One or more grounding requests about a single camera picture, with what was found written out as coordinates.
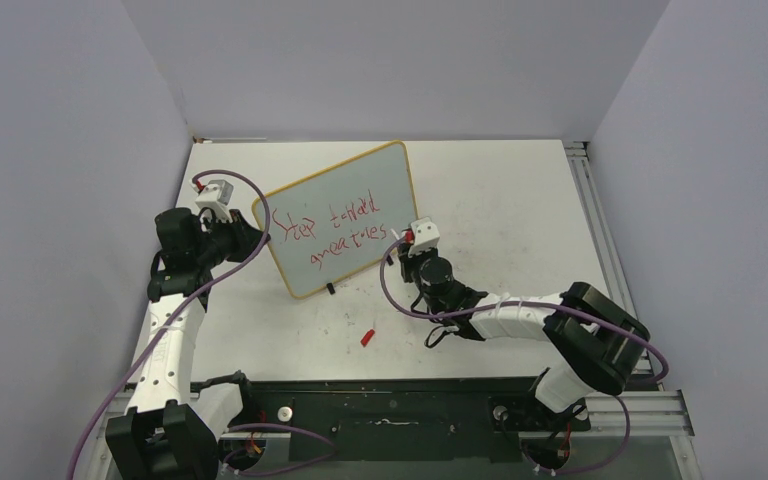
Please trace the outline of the red white marker pen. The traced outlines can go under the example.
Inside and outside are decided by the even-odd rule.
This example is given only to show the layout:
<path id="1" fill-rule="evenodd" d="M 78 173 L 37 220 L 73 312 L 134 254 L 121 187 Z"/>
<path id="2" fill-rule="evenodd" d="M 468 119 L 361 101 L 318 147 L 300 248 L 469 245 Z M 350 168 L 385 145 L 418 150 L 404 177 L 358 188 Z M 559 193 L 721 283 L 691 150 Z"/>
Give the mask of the red white marker pen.
<path id="1" fill-rule="evenodd" d="M 392 229 L 391 233 L 394 236 L 394 238 L 399 242 L 406 242 L 406 234 L 407 234 L 406 230 L 397 231 L 395 229 Z"/>

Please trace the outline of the red marker cap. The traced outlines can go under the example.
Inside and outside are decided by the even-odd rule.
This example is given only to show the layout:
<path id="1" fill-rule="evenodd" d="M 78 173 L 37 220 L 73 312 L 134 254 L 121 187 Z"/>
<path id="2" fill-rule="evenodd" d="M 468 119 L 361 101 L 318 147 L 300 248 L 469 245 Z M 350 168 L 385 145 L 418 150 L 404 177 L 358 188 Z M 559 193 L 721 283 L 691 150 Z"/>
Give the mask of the red marker cap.
<path id="1" fill-rule="evenodd" d="M 374 329 L 369 329 L 360 340 L 361 346 L 366 347 L 374 337 L 375 333 L 376 331 Z"/>

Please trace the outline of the yellow framed whiteboard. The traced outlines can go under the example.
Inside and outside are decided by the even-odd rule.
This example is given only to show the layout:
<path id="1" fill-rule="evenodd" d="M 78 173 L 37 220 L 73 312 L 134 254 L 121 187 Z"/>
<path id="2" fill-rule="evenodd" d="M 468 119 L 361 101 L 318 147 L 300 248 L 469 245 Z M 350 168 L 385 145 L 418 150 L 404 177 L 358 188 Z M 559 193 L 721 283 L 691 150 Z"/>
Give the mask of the yellow framed whiteboard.
<path id="1" fill-rule="evenodd" d="M 406 145 L 392 141 L 252 203 L 289 294 L 306 298 L 379 262 L 418 218 Z"/>

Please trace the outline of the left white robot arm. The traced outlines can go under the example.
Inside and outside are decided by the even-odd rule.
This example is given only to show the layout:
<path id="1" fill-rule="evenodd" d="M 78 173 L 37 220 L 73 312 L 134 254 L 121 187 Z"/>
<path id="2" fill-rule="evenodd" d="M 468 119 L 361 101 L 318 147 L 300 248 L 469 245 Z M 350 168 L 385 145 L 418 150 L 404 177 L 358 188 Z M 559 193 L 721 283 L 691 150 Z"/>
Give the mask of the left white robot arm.
<path id="1" fill-rule="evenodd" d="M 268 241 L 237 209 L 202 220 L 185 207 L 155 218 L 160 249 L 147 286 L 150 320 L 146 349 L 137 360 L 136 387 L 123 415 L 108 420 L 105 441 L 124 479 L 214 479 L 219 470 L 222 420 L 250 428 L 256 400 L 242 392 L 222 395 L 208 408 L 190 403 L 196 337 L 216 281 L 214 267 L 244 265 Z"/>

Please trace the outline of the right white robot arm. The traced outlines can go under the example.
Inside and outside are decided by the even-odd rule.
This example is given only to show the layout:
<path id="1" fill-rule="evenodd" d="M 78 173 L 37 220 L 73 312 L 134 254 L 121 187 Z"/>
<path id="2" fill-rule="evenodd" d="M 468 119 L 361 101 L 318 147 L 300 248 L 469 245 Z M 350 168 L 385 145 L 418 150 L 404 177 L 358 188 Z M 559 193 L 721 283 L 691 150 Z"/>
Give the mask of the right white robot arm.
<path id="1" fill-rule="evenodd" d="M 538 376 L 525 402 L 529 421 L 550 428 L 592 392 L 619 395 L 651 339 L 635 317 L 586 282 L 544 297 L 495 295 L 455 279 L 451 263 L 432 248 L 412 255 L 396 249 L 400 275 L 417 288 L 427 308 L 406 309 L 427 319 L 442 335 L 472 341 L 500 338 L 551 344 L 561 362 Z"/>

